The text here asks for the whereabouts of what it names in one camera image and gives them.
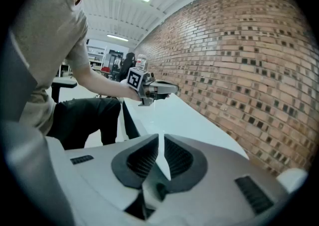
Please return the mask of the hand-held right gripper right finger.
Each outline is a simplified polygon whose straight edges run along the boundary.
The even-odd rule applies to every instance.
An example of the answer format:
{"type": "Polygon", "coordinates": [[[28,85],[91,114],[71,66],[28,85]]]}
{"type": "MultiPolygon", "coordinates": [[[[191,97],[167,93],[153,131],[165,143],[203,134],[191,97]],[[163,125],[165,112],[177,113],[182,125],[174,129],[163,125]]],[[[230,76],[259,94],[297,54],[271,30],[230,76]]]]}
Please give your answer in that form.
{"type": "Polygon", "coordinates": [[[273,176],[226,148],[167,134],[164,156],[171,180],[159,189],[155,223],[250,223],[288,197],[273,176]]]}

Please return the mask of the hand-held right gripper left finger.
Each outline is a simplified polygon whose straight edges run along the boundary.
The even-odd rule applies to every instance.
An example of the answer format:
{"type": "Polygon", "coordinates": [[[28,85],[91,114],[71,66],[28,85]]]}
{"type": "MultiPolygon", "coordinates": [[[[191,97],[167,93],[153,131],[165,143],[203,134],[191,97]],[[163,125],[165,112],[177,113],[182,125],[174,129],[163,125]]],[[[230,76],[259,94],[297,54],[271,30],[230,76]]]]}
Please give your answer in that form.
{"type": "Polygon", "coordinates": [[[75,150],[64,150],[51,137],[47,144],[76,224],[146,223],[126,209],[142,197],[142,183],[158,156],[157,134],[75,150]]]}

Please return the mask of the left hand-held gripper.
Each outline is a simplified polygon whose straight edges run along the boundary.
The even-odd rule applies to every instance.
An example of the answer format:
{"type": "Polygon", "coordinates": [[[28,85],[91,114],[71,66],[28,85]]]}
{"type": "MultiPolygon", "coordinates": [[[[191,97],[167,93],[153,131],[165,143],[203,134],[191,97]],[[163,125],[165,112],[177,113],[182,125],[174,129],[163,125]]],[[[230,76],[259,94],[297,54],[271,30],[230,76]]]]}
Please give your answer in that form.
{"type": "Polygon", "coordinates": [[[142,101],[140,106],[150,106],[154,100],[164,100],[179,90],[178,85],[155,81],[154,74],[137,67],[129,69],[127,85],[139,95],[142,101]]]}

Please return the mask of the person's left forearm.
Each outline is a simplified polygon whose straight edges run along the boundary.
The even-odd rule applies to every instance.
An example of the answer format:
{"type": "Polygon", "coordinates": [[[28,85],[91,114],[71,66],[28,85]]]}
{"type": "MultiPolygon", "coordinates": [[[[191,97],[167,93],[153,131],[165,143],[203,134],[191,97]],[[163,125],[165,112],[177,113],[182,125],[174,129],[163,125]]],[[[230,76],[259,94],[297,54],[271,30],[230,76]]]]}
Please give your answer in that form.
{"type": "Polygon", "coordinates": [[[109,80],[93,71],[89,65],[72,72],[79,85],[93,93],[117,98],[129,98],[135,101],[141,100],[137,92],[127,84],[109,80]]]}

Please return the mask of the clear plastic water bottle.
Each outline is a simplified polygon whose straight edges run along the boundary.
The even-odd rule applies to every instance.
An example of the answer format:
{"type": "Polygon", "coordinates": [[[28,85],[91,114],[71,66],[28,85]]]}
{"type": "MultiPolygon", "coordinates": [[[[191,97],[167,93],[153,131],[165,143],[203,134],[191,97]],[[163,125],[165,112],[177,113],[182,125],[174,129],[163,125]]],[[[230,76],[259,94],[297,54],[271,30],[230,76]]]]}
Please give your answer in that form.
{"type": "Polygon", "coordinates": [[[146,69],[146,61],[147,57],[144,54],[139,54],[136,58],[136,67],[138,69],[145,70],[146,69]]]}

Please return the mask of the person's right leg black trousers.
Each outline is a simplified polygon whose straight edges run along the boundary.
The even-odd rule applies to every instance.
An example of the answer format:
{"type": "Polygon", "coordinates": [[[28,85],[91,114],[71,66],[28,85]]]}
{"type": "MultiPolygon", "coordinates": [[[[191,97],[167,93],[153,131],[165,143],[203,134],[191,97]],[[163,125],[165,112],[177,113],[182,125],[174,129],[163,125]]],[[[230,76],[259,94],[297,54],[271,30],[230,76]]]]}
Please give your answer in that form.
{"type": "Polygon", "coordinates": [[[115,143],[121,103],[114,98],[73,99],[55,106],[47,136],[65,150],[84,148],[87,138],[100,130],[103,145],[115,143]]]}

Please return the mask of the white storage shelf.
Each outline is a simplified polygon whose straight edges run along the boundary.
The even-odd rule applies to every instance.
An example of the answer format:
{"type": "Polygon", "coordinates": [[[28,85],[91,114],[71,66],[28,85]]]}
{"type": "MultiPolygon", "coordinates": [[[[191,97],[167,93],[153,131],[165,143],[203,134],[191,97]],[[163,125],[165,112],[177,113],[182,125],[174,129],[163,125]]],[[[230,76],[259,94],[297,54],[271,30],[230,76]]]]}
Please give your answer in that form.
{"type": "Polygon", "coordinates": [[[100,71],[104,65],[106,48],[87,45],[90,66],[94,71],[100,71]]]}

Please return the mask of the black office chair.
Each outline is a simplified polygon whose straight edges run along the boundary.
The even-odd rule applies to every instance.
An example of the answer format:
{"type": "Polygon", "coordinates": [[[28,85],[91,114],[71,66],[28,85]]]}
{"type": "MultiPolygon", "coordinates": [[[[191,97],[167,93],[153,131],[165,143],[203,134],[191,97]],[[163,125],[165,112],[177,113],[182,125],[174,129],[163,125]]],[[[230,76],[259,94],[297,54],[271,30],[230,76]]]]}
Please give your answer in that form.
{"type": "Polygon", "coordinates": [[[72,89],[77,86],[77,82],[71,79],[64,79],[61,77],[55,77],[51,84],[51,97],[53,100],[58,103],[59,102],[59,94],[61,88],[69,88],[72,89]]]}

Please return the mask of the person's beige shirt torso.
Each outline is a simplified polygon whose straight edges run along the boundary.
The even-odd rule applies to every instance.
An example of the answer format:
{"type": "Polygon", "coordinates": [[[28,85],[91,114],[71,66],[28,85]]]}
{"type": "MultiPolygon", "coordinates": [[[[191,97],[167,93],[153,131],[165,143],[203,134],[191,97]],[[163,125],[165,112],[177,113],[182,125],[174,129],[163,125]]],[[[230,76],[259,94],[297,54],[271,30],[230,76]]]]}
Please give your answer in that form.
{"type": "Polygon", "coordinates": [[[60,65],[72,70],[89,64],[85,37],[87,19],[74,0],[27,0],[12,25],[17,44],[37,86],[20,122],[48,134],[56,103],[46,93],[60,65]]]}

